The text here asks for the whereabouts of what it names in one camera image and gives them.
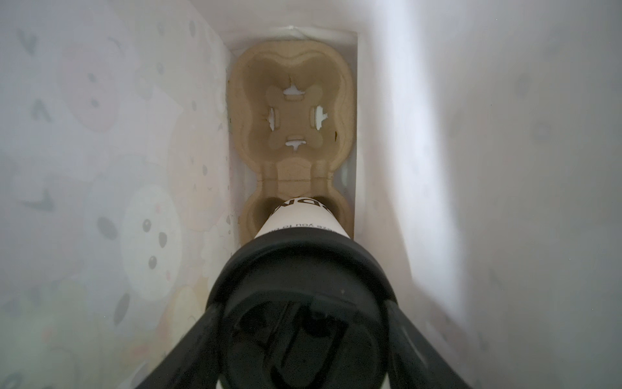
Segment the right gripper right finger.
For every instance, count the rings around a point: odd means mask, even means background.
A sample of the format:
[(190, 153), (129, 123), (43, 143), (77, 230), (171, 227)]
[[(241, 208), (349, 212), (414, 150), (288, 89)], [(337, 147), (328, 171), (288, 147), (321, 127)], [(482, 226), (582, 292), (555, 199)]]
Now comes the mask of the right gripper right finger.
[(454, 371), (417, 330), (394, 301), (384, 302), (388, 325), (388, 369), (392, 388), (468, 389)]

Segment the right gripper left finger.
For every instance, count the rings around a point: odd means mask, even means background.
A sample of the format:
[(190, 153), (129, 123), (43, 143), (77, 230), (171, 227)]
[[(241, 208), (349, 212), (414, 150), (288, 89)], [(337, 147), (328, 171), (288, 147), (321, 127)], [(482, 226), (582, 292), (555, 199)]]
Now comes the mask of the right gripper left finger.
[(223, 306), (220, 303), (211, 304), (194, 327), (138, 388), (215, 388), (220, 374), (217, 343), (222, 313)]

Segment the white paper coffee cup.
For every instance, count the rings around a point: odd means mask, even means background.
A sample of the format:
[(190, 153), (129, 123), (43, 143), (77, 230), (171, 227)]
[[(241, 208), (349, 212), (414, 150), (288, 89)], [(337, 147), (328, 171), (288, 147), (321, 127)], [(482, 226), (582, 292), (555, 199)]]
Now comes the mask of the white paper coffee cup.
[(348, 237), (331, 210), (317, 199), (299, 197), (280, 204), (260, 228), (255, 238), (278, 230), (314, 228)]

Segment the cartoon paper gift bag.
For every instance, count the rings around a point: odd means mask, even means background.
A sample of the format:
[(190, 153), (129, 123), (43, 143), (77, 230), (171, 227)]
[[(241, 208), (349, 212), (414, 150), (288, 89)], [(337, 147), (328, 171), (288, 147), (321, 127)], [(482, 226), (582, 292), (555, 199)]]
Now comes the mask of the cartoon paper gift bag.
[(357, 91), (353, 238), (474, 388), (621, 385), (618, 1), (4, 1), (1, 385), (134, 388), (257, 188), (226, 102), (268, 40)]

